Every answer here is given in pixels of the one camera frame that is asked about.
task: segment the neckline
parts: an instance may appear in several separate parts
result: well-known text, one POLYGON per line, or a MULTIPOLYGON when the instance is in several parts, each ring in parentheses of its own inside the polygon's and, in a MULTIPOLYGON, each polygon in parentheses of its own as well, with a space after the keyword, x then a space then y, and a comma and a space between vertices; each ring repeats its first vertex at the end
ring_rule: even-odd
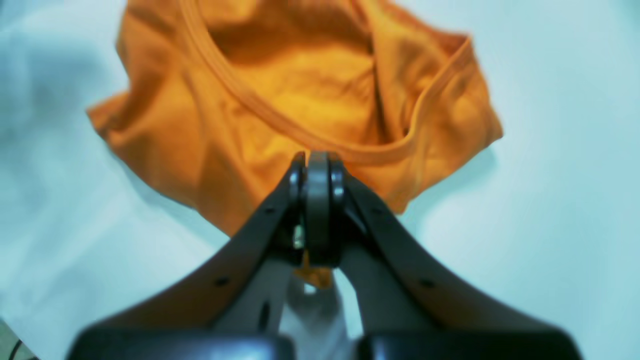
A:
MULTIPOLYGON (((366 163, 370 165, 396 162, 408 155, 415 148, 415 134, 420 122, 416 121, 416 114, 421 113, 418 106, 411 115, 410 128, 406 136, 396 142, 383 145, 357 145, 353 143, 336 143, 323 134, 315 134, 305 129, 289 117, 275 109, 270 103, 256 94, 237 74, 229 64, 224 54, 217 46, 200 14, 199 0, 180 0, 182 14, 187 29, 201 56, 210 70, 222 81, 227 89, 247 108, 251 109, 261 120, 277 131, 290 136, 293 140, 317 151, 336 152, 346 163, 366 163)), ((443 78, 443 72, 437 76, 443 78)), ((426 96, 433 96, 434 86, 425 89, 417 99, 417 104, 424 104, 426 96)))

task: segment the screw hole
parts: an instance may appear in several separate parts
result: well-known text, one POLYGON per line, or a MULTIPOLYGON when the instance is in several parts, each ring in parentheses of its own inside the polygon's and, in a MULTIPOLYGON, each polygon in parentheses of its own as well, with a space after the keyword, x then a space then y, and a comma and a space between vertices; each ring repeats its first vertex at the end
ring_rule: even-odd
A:
POLYGON ((229 283, 229 278, 226 276, 221 276, 214 281, 216 286, 224 286, 229 283))
POLYGON ((420 285, 427 289, 435 288, 436 284, 429 279, 420 279, 420 285))

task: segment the white table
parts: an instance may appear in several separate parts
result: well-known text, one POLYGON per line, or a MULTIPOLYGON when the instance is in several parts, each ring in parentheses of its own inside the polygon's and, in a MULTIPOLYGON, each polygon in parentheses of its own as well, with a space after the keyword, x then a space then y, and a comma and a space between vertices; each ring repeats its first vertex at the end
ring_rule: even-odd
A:
MULTIPOLYGON (((567 329, 587 360, 640 359, 640 7, 401 3, 474 34, 506 133, 403 223, 472 284, 567 329)), ((7 0, 0 16, 0 315, 43 360, 226 241, 126 170, 84 114, 126 87, 123 5, 7 0)))

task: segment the orange t-shirt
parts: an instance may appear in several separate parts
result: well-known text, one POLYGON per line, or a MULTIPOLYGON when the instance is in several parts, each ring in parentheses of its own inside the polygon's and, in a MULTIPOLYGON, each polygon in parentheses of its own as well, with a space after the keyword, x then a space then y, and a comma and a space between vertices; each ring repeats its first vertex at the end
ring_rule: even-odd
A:
POLYGON ((401 213, 502 136, 469 37, 386 0, 129 0, 117 49, 130 87, 93 125, 229 236, 296 152, 338 153, 401 213))

